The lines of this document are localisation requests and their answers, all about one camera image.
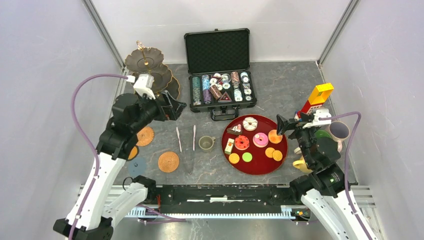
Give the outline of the pink frosted donut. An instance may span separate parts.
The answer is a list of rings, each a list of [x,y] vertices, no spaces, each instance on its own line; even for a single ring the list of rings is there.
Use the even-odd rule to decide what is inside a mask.
[[[269,143],[268,135],[263,132],[258,132],[253,136],[252,142],[258,148],[264,148]]]

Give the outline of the red frosted donut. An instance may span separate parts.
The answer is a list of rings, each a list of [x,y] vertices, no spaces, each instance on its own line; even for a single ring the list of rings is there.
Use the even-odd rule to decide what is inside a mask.
[[[239,135],[234,140],[234,146],[237,150],[245,151],[250,146],[249,138],[244,135]]]

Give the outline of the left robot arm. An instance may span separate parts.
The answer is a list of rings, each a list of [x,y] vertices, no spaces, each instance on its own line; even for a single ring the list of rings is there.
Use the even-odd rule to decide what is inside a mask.
[[[160,97],[124,93],[111,107],[112,116],[94,149],[94,162],[82,192],[67,217],[53,230],[69,240],[110,240],[118,223],[139,203],[153,203],[156,182],[137,176],[111,204],[105,206],[113,183],[138,142],[137,134],[152,121],[177,120],[186,103],[163,90]]]

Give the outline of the orange peach bun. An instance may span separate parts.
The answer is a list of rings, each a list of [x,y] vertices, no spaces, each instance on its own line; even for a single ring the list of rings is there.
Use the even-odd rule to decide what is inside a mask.
[[[276,129],[268,132],[268,141],[272,144],[279,144],[283,140],[283,135],[279,135]]]

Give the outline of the orange waffle biscuit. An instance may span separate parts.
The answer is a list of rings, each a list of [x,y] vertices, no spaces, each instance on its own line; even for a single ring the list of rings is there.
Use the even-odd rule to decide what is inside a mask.
[[[273,158],[275,161],[280,162],[280,161],[282,161],[282,159],[283,159],[283,154],[282,154],[282,152],[281,152],[280,150],[274,150],[274,151],[272,152],[272,158]]]

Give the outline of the woven coaster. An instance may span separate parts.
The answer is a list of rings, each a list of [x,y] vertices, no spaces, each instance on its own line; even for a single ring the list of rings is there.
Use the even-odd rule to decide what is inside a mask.
[[[154,130],[149,126],[146,126],[136,134],[136,137],[137,137],[136,145],[138,147],[147,146],[153,141],[154,136],[155,136]]]
[[[164,173],[175,171],[180,163],[179,156],[173,151],[162,153],[158,158],[158,167]]]

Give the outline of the red round tray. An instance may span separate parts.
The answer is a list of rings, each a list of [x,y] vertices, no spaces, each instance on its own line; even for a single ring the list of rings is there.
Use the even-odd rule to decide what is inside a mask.
[[[243,121],[248,117],[257,120],[258,125],[253,131],[248,131],[243,126]],[[231,151],[227,151],[229,139],[233,139],[235,144],[238,143],[238,135],[228,132],[228,129],[238,125],[241,126],[241,135],[248,140],[248,147],[246,149],[238,149],[233,146]],[[247,114],[232,120],[224,128],[221,137],[220,146],[226,162],[238,171],[248,175],[266,175],[276,171],[284,165],[288,155],[287,137],[283,135],[280,142],[273,143],[269,141],[263,147],[254,144],[256,135],[264,134],[267,137],[270,131],[276,129],[277,123],[262,115]]]

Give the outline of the chocolate cake slice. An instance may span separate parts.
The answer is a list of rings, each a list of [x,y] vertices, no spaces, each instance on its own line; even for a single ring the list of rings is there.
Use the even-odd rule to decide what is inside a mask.
[[[241,124],[234,125],[226,129],[226,132],[231,135],[239,136],[243,132],[243,128]]]

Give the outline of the yellow cup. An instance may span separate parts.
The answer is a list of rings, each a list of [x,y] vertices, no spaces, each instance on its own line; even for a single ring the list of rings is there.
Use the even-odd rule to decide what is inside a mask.
[[[301,157],[299,160],[294,161],[292,163],[292,166],[305,174],[310,174],[313,172],[311,169],[308,169],[308,166],[306,165],[306,162],[303,157]]]

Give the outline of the green macaron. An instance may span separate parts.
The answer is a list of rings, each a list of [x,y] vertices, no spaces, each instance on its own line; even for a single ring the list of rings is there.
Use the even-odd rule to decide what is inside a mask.
[[[242,154],[242,160],[246,163],[249,163],[253,160],[253,155],[250,152],[244,152]]]

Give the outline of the woven coaster front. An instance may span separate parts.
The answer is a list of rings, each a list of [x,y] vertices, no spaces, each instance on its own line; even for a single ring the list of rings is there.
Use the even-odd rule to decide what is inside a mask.
[[[179,156],[173,151],[162,153],[158,158],[158,167],[164,173],[175,171],[180,163]]]

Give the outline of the small grey-green cup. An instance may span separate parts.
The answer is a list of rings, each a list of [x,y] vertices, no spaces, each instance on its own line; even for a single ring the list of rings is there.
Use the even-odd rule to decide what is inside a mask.
[[[208,152],[211,152],[212,149],[214,148],[215,141],[216,141],[215,137],[205,135],[199,139],[198,146],[203,152],[208,153]]]

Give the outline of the orange black coaster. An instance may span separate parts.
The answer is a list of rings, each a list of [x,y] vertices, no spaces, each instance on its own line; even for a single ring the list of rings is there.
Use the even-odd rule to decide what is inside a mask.
[[[139,152],[140,152],[139,147],[137,145],[134,146],[128,155],[127,161],[132,161],[134,158],[138,156]]]

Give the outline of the beige purple mug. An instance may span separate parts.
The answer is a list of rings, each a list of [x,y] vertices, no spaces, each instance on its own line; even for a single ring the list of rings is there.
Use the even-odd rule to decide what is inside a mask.
[[[333,121],[325,128],[325,131],[337,143],[337,151],[340,153],[343,149],[343,141],[351,135],[349,127],[341,121]]]

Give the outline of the black poker chip case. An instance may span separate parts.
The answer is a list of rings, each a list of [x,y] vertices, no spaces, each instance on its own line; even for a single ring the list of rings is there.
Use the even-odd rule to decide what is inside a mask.
[[[208,112],[213,121],[234,120],[241,109],[257,103],[250,68],[248,28],[191,32],[183,37],[189,73],[189,107],[194,113]],[[221,89],[224,99],[215,99],[204,87],[203,76],[218,78],[236,72],[239,84],[228,78],[229,88]]]

